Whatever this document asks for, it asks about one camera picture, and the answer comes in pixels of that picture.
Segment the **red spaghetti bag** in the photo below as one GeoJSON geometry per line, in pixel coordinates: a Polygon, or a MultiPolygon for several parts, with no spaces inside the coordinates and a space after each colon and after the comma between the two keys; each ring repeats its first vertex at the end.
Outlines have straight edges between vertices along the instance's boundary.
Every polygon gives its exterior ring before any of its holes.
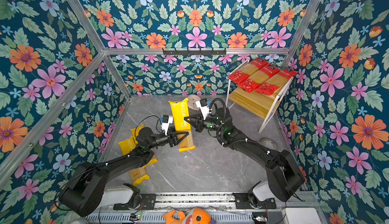
{"type": "Polygon", "coordinates": [[[276,95],[287,82],[297,74],[296,71],[290,69],[284,69],[279,71],[274,76],[267,79],[263,84],[255,89],[255,92],[261,93],[266,96],[276,95]]]}
{"type": "Polygon", "coordinates": [[[236,71],[228,76],[228,79],[237,84],[242,83],[266,65],[268,65],[268,61],[261,58],[256,58],[251,62],[245,63],[243,66],[239,67],[236,71]]]}
{"type": "Polygon", "coordinates": [[[250,75],[243,82],[238,84],[238,87],[242,88],[244,91],[251,93],[257,89],[261,84],[266,80],[280,72],[278,67],[275,67],[271,64],[267,64],[254,74],[250,75]]]}

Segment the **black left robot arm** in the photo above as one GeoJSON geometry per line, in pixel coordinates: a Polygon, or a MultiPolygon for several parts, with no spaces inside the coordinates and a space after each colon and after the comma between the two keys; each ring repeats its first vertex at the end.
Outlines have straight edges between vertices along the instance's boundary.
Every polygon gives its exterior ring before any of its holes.
{"type": "Polygon", "coordinates": [[[155,155],[152,149],[177,146],[188,136],[189,132],[176,131],[173,126],[167,133],[158,134],[149,127],[141,129],[136,137],[137,146],[128,154],[97,164],[86,162],[80,165],[61,190],[59,203],[86,217],[103,206],[129,202],[135,193],[129,185],[107,189],[106,184],[130,170],[147,165],[155,155]]]}

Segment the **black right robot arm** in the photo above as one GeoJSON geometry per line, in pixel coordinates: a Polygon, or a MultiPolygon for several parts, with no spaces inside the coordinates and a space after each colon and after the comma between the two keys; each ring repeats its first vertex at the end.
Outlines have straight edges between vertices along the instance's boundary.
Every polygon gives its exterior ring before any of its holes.
{"type": "Polygon", "coordinates": [[[266,181],[260,181],[248,191],[250,201],[264,202],[275,198],[287,202],[305,183],[292,154],[287,150],[280,152],[267,148],[235,127],[222,99],[216,98],[210,104],[201,99],[196,106],[201,113],[185,116],[186,123],[197,132],[205,129],[216,132],[215,137],[223,147],[243,153],[265,169],[266,181]]]}

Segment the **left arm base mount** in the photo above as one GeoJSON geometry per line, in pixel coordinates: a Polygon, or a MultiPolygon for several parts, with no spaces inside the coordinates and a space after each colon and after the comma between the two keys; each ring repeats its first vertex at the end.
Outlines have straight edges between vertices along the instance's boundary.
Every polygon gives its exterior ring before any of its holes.
{"type": "Polygon", "coordinates": [[[125,204],[115,204],[114,210],[153,210],[156,203],[156,194],[138,193],[125,204]]]}

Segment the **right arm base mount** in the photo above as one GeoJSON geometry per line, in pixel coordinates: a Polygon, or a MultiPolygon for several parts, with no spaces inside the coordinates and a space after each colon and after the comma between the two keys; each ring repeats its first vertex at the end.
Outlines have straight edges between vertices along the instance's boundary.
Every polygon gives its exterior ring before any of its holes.
{"type": "Polygon", "coordinates": [[[258,200],[253,193],[233,193],[236,209],[276,209],[275,199],[258,200]]]}

